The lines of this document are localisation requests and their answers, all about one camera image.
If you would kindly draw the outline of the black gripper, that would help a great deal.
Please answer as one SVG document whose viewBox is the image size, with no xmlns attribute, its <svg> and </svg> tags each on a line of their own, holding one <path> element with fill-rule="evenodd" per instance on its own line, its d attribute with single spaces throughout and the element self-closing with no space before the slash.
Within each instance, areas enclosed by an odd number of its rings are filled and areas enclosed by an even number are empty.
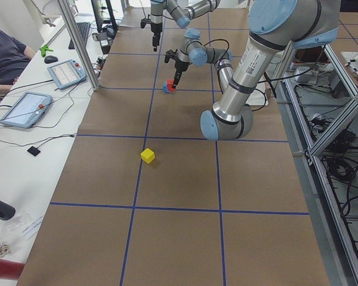
<svg viewBox="0 0 358 286">
<path fill-rule="evenodd" d="M 157 22 L 154 21 L 151 18 L 143 18 L 140 21 L 140 27 L 143 29 L 145 28 L 145 26 L 149 24 L 150 25 L 150 29 L 153 33 L 153 37 L 152 37 L 152 46 L 153 46 L 153 51 L 157 52 L 158 51 L 158 47 L 160 45 L 161 42 L 161 33 L 162 33 L 162 29 L 163 29 L 163 24 L 162 22 Z"/>
<path fill-rule="evenodd" d="M 176 71 L 175 71 L 172 87 L 174 89 L 176 89 L 180 82 L 182 73 L 186 72 L 187 69 L 189 68 L 190 59 L 187 54 L 184 54 L 180 50 L 176 49 L 175 51 L 173 51 L 173 50 L 169 49 L 165 53 L 164 63 L 167 64 L 167 63 L 169 63 L 170 60 L 175 61 L 174 67 L 175 67 Z"/>
</svg>

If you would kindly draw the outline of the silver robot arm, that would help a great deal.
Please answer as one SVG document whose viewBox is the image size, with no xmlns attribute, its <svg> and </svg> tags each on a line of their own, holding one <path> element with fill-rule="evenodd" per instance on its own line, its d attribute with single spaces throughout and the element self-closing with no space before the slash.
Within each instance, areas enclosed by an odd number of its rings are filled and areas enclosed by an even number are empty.
<svg viewBox="0 0 358 286">
<path fill-rule="evenodd" d="M 181 7 L 177 1 L 150 1 L 150 14 L 142 18 L 140 21 L 141 28 L 150 25 L 153 33 L 152 47 L 154 52 L 158 50 L 161 41 L 161 33 L 163 31 L 163 14 L 166 11 L 177 26 L 185 29 L 193 19 L 199 18 L 207 13 L 216 10 L 220 4 L 219 0 L 204 0 L 188 7 Z"/>
<path fill-rule="evenodd" d="M 340 1 L 255 1 L 248 15 L 249 38 L 236 69 L 225 49 L 205 47 L 200 32 L 189 28 L 180 49 L 166 52 L 165 61 L 175 61 L 175 77 L 166 83 L 175 89 L 189 65 L 212 64 L 217 72 L 222 98 L 200 117 L 203 136 L 212 141 L 246 136 L 253 114 L 246 103 L 271 60 L 290 43 L 294 49 L 314 48 L 335 40 Z"/>
</svg>

